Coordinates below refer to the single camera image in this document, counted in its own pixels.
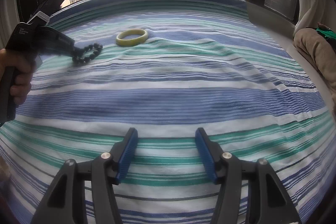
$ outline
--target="striped bedsheet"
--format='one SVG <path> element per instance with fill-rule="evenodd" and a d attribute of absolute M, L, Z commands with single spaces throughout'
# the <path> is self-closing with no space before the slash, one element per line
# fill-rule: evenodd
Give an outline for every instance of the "striped bedsheet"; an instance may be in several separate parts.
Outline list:
<path fill-rule="evenodd" d="M 308 219 L 335 175 L 335 125 L 298 63 L 250 23 L 243 0 L 133 0 L 60 13 L 67 16 L 53 26 L 77 46 L 104 48 L 86 65 L 44 58 L 16 120 L 0 128 L 0 155 L 12 173 L 8 204 L 22 224 L 65 160 L 109 151 L 129 127 L 140 139 L 114 187 L 123 223 L 210 222 L 219 186 L 199 158 L 198 127 L 240 159 L 266 158 Z M 146 29 L 149 39 L 117 46 L 116 35 L 131 28 Z M 243 183 L 239 223 L 247 190 Z"/>

